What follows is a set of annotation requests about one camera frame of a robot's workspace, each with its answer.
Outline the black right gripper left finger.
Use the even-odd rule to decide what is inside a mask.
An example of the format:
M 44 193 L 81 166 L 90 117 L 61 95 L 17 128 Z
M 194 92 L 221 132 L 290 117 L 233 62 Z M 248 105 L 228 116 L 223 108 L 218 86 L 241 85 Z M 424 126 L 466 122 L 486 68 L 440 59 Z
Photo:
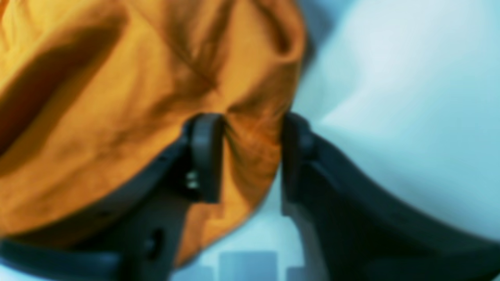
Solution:
M 180 137 L 103 199 L 61 222 L 1 241 L 1 264 L 54 281 L 166 281 L 186 213 L 218 203 L 221 114 L 198 114 Z

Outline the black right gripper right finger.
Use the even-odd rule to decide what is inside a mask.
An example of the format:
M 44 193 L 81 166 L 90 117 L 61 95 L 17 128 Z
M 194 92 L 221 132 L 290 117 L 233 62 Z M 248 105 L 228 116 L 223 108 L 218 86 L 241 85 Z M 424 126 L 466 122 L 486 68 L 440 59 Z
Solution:
M 369 179 L 298 114 L 284 118 L 282 189 L 331 281 L 492 281 L 499 244 L 424 215 Z

